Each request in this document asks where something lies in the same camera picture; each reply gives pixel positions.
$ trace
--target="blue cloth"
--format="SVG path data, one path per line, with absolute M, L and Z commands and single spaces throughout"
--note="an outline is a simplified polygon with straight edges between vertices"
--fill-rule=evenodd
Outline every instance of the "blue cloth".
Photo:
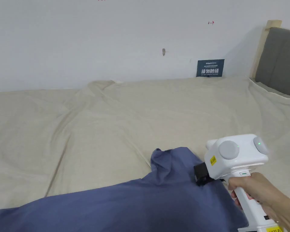
M 201 160 L 188 148 L 157 149 L 150 161 L 143 179 L 2 209 L 0 232 L 237 232 L 248 225 L 219 180 L 196 185 L 193 166 Z

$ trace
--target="gray upholstered headboard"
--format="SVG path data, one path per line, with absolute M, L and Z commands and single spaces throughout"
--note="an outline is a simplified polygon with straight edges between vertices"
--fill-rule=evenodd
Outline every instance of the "gray upholstered headboard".
M 270 28 L 255 79 L 290 95 L 290 30 Z

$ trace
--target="yellow label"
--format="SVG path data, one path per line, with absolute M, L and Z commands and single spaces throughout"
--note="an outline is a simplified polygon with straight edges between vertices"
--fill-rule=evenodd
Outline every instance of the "yellow label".
M 284 229 L 277 225 L 276 227 L 266 228 L 266 232 L 284 232 Z
M 216 162 L 217 162 L 216 157 L 213 156 L 213 157 L 211 158 L 211 165 L 213 166 Z

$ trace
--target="device handle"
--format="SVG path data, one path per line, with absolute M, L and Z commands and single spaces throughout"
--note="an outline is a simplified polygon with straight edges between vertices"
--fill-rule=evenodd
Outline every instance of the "device handle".
M 251 176 L 249 170 L 231 172 L 228 175 L 224 176 L 223 179 L 227 183 L 229 183 L 230 177 L 245 176 Z M 246 193 L 243 188 L 236 188 L 235 194 L 238 198 L 238 201 L 240 202 L 241 207 L 244 210 L 250 227 L 275 223 L 272 219 L 269 219 L 260 203 L 257 202 L 253 197 L 251 197 L 248 193 Z

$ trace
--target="wooden post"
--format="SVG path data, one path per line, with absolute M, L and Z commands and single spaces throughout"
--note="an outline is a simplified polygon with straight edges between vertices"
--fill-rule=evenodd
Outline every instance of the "wooden post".
M 251 69 L 252 71 L 251 71 L 250 77 L 253 80 L 256 78 L 256 72 L 257 72 L 257 68 L 258 68 L 258 65 L 259 65 L 260 57 L 261 57 L 261 54 L 263 52 L 263 48 L 264 48 L 264 44 L 265 44 L 266 38 L 269 35 L 270 28 L 272 28 L 272 27 L 281 27 L 281 25 L 282 25 L 282 21 L 281 20 L 268 20 L 268 22 L 266 23 L 266 26 L 265 26 L 262 34 L 261 34 L 261 38 L 260 38 L 260 41 L 259 41 L 257 53 L 256 53 L 256 56 L 254 58 L 253 66 L 252 66 L 252 69 Z

